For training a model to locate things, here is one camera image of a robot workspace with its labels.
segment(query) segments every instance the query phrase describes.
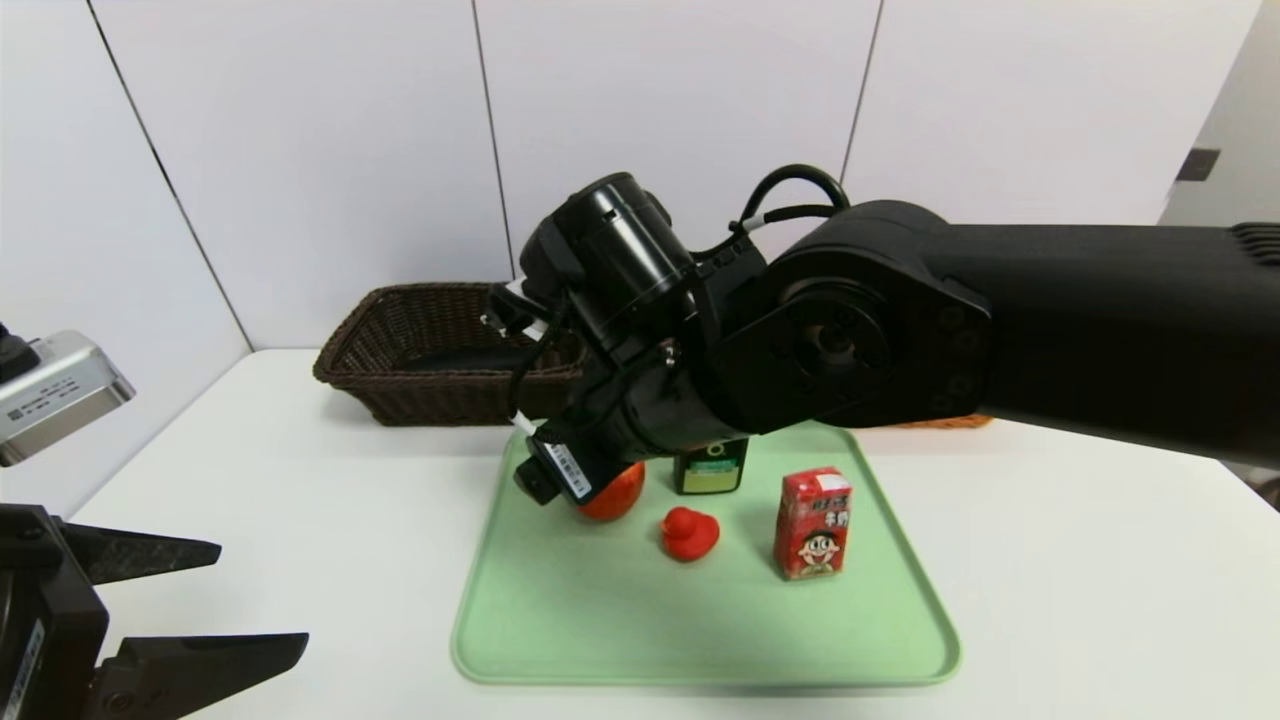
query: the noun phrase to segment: rubber duck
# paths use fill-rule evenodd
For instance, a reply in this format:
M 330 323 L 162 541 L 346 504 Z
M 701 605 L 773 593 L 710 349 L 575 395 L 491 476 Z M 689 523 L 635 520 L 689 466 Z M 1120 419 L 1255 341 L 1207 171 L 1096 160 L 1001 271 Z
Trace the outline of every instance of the rubber duck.
M 716 518 L 682 506 L 672 507 L 660 527 L 667 555 L 684 562 L 707 555 L 719 539 L 719 523 Z

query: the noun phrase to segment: light green tray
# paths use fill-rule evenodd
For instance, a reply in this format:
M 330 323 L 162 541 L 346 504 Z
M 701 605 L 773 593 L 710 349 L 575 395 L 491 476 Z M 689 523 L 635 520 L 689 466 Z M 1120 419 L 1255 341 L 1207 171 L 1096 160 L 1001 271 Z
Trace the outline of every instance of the light green tray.
M 677 496 L 649 462 L 640 501 L 613 523 L 511 480 L 507 446 L 489 524 L 453 630 L 458 670 L 481 683 L 879 687 L 955 673 L 960 641 L 849 433 L 805 424 L 751 439 L 741 488 Z M 854 484 L 845 571 L 785 582 L 773 557 L 782 475 L 835 465 Z M 680 564 L 658 523 L 710 512 L 719 543 Z

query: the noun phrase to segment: tabletop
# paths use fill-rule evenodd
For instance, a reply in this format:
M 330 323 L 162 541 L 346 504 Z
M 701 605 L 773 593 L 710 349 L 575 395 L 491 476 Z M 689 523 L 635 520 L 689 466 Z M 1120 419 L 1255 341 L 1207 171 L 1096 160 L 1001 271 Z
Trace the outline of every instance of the tabletop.
M 1267 719 L 1280 515 L 1219 462 L 996 421 L 858 439 L 964 647 L 934 687 L 486 687 L 449 637 L 511 428 L 383 428 L 242 360 L 77 512 L 218 542 L 211 568 L 100 588 L 124 635 L 310 632 L 289 673 L 197 717 Z M 751 628 L 742 628 L 750 633 Z

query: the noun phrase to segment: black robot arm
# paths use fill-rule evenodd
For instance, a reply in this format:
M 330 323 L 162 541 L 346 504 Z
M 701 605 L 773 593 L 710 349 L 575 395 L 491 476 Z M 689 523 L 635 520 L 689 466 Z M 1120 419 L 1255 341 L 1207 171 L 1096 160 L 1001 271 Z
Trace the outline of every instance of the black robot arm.
M 772 264 L 758 217 L 687 254 L 625 174 L 548 218 L 525 287 L 594 357 L 517 482 L 585 503 L 630 462 L 806 419 L 975 411 L 1280 465 L 1280 225 L 951 225 L 828 195 Z

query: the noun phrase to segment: dark bottle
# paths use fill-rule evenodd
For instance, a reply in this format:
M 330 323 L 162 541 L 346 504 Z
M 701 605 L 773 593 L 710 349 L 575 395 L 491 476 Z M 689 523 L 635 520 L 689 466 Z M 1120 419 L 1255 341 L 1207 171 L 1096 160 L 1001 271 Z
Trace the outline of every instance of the dark bottle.
M 746 465 L 746 441 L 748 438 L 717 442 L 677 455 L 676 492 L 714 495 L 736 491 L 742 482 L 742 466 Z

